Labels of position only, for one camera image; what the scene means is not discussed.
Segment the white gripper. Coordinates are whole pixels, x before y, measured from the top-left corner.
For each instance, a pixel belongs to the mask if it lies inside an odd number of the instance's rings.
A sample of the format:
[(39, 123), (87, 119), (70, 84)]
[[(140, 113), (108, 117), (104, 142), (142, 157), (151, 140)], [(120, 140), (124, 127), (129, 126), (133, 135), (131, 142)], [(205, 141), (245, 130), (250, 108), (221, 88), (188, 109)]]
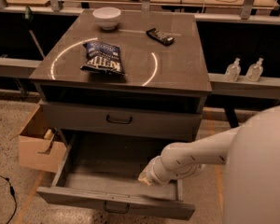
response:
[(181, 163), (174, 158), (157, 156), (138, 176), (138, 181), (145, 185), (163, 186), (178, 176)]

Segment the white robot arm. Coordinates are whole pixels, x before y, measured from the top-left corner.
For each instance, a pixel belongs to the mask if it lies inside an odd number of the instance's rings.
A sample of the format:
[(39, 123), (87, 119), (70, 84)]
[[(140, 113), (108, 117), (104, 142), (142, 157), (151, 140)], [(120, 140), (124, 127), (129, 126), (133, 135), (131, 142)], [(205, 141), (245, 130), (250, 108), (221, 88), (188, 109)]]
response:
[(224, 224), (280, 224), (280, 106), (226, 132), (167, 145), (138, 180), (162, 186), (216, 163), (226, 166)]

